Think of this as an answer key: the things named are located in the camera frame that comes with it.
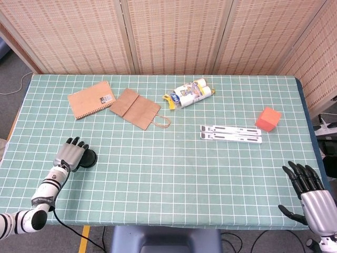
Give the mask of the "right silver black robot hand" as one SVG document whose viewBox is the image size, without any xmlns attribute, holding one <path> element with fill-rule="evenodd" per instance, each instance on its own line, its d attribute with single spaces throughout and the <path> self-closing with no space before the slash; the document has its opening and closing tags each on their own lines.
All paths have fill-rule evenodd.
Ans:
<svg viewBox="0 0 337 253">
<path fill-rule="evenodd" d="M 291 181 L 303 215 L 295 214 L 283 205 L 278 205 L 279 210 L 289 219 L 308 226 L 320 237 L 335 235 L 336 201 L 325 189 L 317 172 L 309 165 L 303 166 L 292 161 L 282 169 Z"/>
</svg>

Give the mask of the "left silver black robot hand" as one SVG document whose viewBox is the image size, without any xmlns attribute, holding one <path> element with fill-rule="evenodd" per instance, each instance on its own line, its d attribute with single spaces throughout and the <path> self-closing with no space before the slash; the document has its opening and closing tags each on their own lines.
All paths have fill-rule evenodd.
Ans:
<svg viewBox="0 0 337 253">
<path fill-rule="evenodd" d="M 78 142 L 79 139 L 79 137 L 67 139 L 54 158 L 54 166 L 60 165 L 63 160 L 69 165 L 72 172 L 75 172 L 79 167 L 88 167 L 87 150 L 89 145 L 84 141 Z"/>
</svg>

